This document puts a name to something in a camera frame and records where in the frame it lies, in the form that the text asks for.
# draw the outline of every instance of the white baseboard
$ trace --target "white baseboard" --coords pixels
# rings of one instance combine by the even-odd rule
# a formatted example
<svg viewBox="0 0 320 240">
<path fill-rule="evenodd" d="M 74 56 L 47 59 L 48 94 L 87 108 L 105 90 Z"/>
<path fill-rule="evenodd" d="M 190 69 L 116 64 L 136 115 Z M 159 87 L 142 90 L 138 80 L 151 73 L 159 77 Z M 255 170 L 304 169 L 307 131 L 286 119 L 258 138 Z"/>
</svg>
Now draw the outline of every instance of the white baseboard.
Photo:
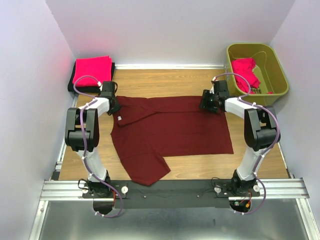
<svg viewBox="0 0 320 240">
<path fill-rule="evenodd" d="M 223 69 L 223 64 L 116 64 L 116 69 Z"/>
</svg>

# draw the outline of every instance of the pink cloth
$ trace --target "pink cloth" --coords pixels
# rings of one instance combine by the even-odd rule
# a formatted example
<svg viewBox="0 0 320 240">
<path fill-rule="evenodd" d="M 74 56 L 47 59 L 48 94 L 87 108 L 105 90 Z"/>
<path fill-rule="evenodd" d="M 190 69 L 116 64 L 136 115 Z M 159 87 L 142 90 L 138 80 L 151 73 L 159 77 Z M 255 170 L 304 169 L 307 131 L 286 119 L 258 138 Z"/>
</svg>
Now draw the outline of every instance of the pink cloth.
<svg viewBox="0 0 320 240">
<path fill-rule="evenodd" d="M 243 76 L 253 88 L 258 88 L 260 85 L 259 79 L 252 72 L 252 69 L 256 66 L 256 61 L 253 58 L 239 58 L 231 62 L 233 72 Z M 239 76 L 235 76 L 236 85 L 243 92 L 249 91 L 248 84 Z"/>
<path fill-rule="evenodd" d="M 104 81 L 111 81 L 111 67 L 112 59 L 109 56 L 77 59 L 75 61 L 75 74 L 72 83 L 74 84 L 78 78 L 85 75 L 95 77 L 101 83 Z M 76 84 L 76 87 L 97 86 L 97 82 L 89 77 L 81 79 Z"/>
</svg>

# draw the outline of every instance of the folded pink towel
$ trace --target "folded pink towel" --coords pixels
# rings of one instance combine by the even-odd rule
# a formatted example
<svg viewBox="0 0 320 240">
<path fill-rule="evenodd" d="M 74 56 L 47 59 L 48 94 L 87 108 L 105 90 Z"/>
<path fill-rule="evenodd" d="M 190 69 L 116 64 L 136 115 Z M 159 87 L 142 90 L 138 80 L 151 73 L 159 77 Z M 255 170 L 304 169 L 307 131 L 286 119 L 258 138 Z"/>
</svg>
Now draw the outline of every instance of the folded pink towel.
<svg viewBox="0 0 320 240">
<path fill-rule="evenodd" d="M 101 83 L 104 81 L 111 81 L 111 67 L 112 59 L 109 56 L 77 59 L 75 61 L 75 74 L 72 83 L 74 84 L 78 78 L 85 75 L 95 77 Z M 97 86 L 97 82 L 89 77 L 81 79 L 76 84 L 76 87 Z"/>
</svg>

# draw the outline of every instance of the white wall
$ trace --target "white wall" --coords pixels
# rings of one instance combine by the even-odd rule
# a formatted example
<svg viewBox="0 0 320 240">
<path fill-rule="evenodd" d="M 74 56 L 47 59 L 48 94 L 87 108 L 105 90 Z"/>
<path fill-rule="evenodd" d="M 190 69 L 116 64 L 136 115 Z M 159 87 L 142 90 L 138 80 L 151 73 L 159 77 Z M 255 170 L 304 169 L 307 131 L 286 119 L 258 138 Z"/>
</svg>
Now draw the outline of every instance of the white wall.
<svg viewBox="0 0 320 240">
<path fill-rule="evenodd" d="M 320 224 L 320 1 L 296 0 L 272 41 L 287 76 L 288 94 L 276 104 L 288 168 L 303 177 Z"/>
<path fill-rule="evenodd" d="M 76 58 L 223 64 L 234 42 L 269 43 L 294 0 L 46 0 Z"/>
<path fill-rule="evenodd" d="M 64 135 L 74 57 L 44 0 L 0 7 L 0 239 L 29 239 Z"/>
</svg>

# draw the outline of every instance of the cable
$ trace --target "cable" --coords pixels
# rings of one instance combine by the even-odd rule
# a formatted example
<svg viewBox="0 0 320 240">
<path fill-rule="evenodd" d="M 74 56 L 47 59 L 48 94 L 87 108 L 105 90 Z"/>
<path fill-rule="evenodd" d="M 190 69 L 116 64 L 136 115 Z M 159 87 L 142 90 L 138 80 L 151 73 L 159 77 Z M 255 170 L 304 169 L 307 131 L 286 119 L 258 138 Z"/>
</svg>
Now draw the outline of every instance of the cable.
<svg viewBox="0 0 320 240">
<path fill-rule="evenodd" d="M 249 203 L 251 203 L 251 199 L 252 199 L 252 194 L 251 194 L 251 191 L 248 190 L 249 194 L 250 194 L 250 198 L 249 198 Z"/>
<path fill-rule="evenodd" d="M 116 83 L 116 82 L 114 81 L 114 84 L 115 84 L 115 86 L 116 86 L 116 89 L 114 90 L 114 94 L 116 94 L 117 91 L 118 91 L 118 83 Z"/>
<path fill-rule="evenodd" d="M 201 198 L 204 194 L 207 194 L 207 193 L 216 193 L 214 189 L 212 189 L 211 187 L 210 188 L 207 188 L 205 189 L 202 193 L 200 193 L 197 197 L 198 198 Z"/>
<path fill-rule="evenodd" d="M 212 180 L 213 180 L 213 179 L 218 179 L 218 180 L 220 180 L 220 178 L 218 178 L 218 177 L 214 176 L 213 178 L 211 178 L 211 181 L 210 181 L 211 186 L 212 186 L 212 187 L 214 187 L 214 188 L 215 188 L 215 187 L 218 187 L 218 188 L 222 189 L 222 187 L 217 186 L 217 185 L 213 185 L 213 184 L 212 184 Z"/>
<path fill-rule="evenodd" d="M 245 194 L 244 198 L 241 200 L 241 202 L 238 203 L 238 205 L 242 204 L 245 200 L 246 200 L 246 197 L 248 196 L 248 193 Z"/>
<path fill-rule="evenodd" d="M 88 163 L 87 163 L 87 149 L 88 149 L 88 145 L 87 145 L 87 139 L 86 139 L 86 132 L 85 132 L 85 126 L 84 126 L 84 110 L 91 106 L 92 104 L 94 104 L 95 102 L 97 102 L 96 100 L 96 97 L 93 96 L 93 95 L 90 95 L 90 94 L 86 94 L 86 93 L 83 93 L 83 92 L 80 92 L 79 90 L 76 89 L 76 84 L 83 78 L 92 78 L 94 79 L 98 85 L 99 85 L 99 81 L 93 77 L 93 76 L 89 76 L 89 75 L 84 75 L 82 77 L 79 77 L 73 84 L 73 89 L 76 93 L 80 94 L 80 95 L 85 95 L 87 97 L 90 97 L 90 98 L 93 98 L 93 100 L 91 102 L 89 102 L 88 104 L 86 104 L 85 106 L 83 106 L 83 108 L 80 110 L 80 126 L 81 126 L 81 132 L 82 132 L 82 138 L 83 138 L 83 145 L 84 145 L 84 151 L 83 151 L 83 163 L 84 163 L 84 166 L 86 168 L 86 170 L 89 172 L 89 175 L 90 176 L 93 176 L 95 179 L 97 179 L 100 183 L 104 184 L 105 186 L 107 186 L 108 188 L 112 189 L 116 194 L 118 194 L 119 198 L 120 198 L 120 201 L 121 201 L 121 207 L 120 207 L 120 210 L 118 211 L 118 213 L 114 214 L 114 215 L 104 215 L 104 214 L 101 214 L 99 213 L 98 211 L 95 213 L 96 215 L 100 215 L 102 216 L 103 218 L 113 218 L 113 217 L 117 217 L 120 215 L 120 213 L 122 212 L 122 210 L 124 209 L 124 200 L 122 199 L 120 193 L 113 187 L 111 186 L 110 184 L 106 183 L 105 181 L 101 180 L 91 169 L 90 167 L 88 166 Z"/>
<path fill-rule="evenodd" d="M 279 139 L 279 136 L 280 136 L 279 123 L 278 123 L 278 120 L 277 120 L 276 116 L 273 115 L 273 113 L 272 113 L 271 111 L 269 111 L 268 109 L 266 109 L 265 107 L 263 107 L 263 106 L 261 106 L 261 105 L 257 105 L 257 104 L 255 104 L 255 103 L 252 104 L 252 103 L 250 103 L 250 102 L 248 102 L 248 101 L 242 100 L 243 97 L 246 97 L 246 96 L 248 96 L 248 95 L 250 94 L 250 92 L 251 92 L 251 86 L 250 86 L 250 83 L 247 81 L 247 79 L 245 79 L 245 78 L 244 78 L 243 76 L 241 76 L 240 74 L 237 74 L 237 73 L 234 73 L 234 72 L 221 73 L 221 74 L 213 77 L 213 79 L 212 79 L 211 82 L 213 83 L 214 81 L 217 80 L 218 77 L 221 77 L 221 76 L 224 76 L 224 75 L 235 75 L 235 76 L 238 76 L 238 77 L 242 78 L 242 79 L 246 82 L 246 84 L 248 85 L 248 89 L 249 89 L 249 90 L 248 90 L 248 92 L 247 92 L 246 94 L 244 94 L 244 95 L 242 95 L 242 96 L 239 96 L 239 97 L 238 97 L 238 101 L 240 101 L 241 103 L 244 103 L 244 104 L 247 104 L 247 105 L 250 105 L 250 106 L 259 108 L 259 109 L 262 109 L 263 111 L 267 112 L 267 113 L 273 118 L 273 120 L 274 120 L 274 122 L 275 122 L 275 126 L 276 126 L 276 134 L 275 134 L 275 138 L 274 138 L 273 142 L 271 143 L 271 145 L 270 145 L 269 147 L 267 147 L 264 151 L 262 151 L 262 152 L 260 153 L 260 155 L 257 157 L 257 159 L 256 159 L 256 161 L 255 161 L 255 163 L 254 163 L 254 165 L 253 165 L 253 171 L 252 171 L 252 173 L 253 173 L 254 177 L 258 180 L 258 182 L 261 183 L 261 185 L 262 185 L 262 187 L 263 187 L 264 195 L 263 195 L 262 202 L 260 203 L 260 205 L 259 205 L 256 209 L 254 209 L 254 210 L 252 210 L 252 211 L 249 211 L 249 212 L 238 212 L 238 213 L 241 213 L 242 215 L 244 215 L 244 214 L 246 214 L 246 215 L 247 215 L 247 214 L 253 214 L 253 213 L 256 212 L 257 210 L 259 210 L 259 209 L 262 207 L 262 205 L 265 203 L 265 201 L 266 201 L 266 197 L 267 197 L 266 187 L 265 187 L 264 183 L 260 180 L 260 178 L 257 177 L 257 168 L 258 168 L 258 165 L 259 165 L 259 163 L 260 163 L 260 161 L 261 161 L 261 158 L 262 158 L 263 156 L 265 156 L 265 154 L 267 154 L 268 151 L 269 151 L 270 149 L 272 149 L 272 148 L 276 145 L 276 143 L 277 143 L 277 141 L 278 141 L 278 139 Z"/>
<path fill-rule="evenodd" d="M 81 180 L 84 181 L 86 184 L 88 184 L 88 181 L 87 181 L 87 180 L 85 180 L 85 179 L 83 179 L 83 178 L 80 178 L 79 181 L 78 181 L 78 188 L 81 189 L 81 190 L 88 190 L 88 191 L 89 191 L 89 188 L 88 188 L 88 187 L 81 187 L 81 186 L 80 186 L 80 181 L 81 181 Z"/>
<path fill-rule="evenodd" d="M 112 191 L 113 192 L 113 204 L 112 204 L 112 207 L 115 206 L 116 204 L 116 192 L 115 191 Z"/>
</svg>

